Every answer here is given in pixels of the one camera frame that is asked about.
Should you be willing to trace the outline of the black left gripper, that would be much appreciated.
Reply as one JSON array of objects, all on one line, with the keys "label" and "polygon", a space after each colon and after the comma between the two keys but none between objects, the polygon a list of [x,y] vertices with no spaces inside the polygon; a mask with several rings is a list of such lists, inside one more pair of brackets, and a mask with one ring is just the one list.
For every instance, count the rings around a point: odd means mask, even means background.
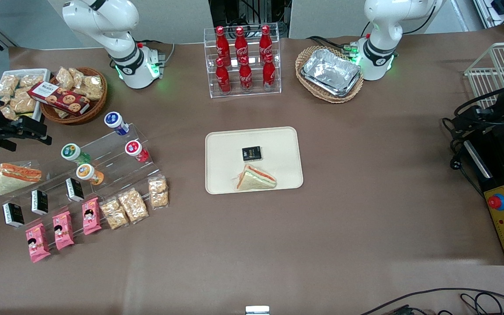
[{"label": "black left gripper", "polygon": [[484,131],[490,127],[504,126],[504,94],[497,96],[496,102],[487,108],[480,106],[459,106],[454,110],[452,125],[455,131]]}]

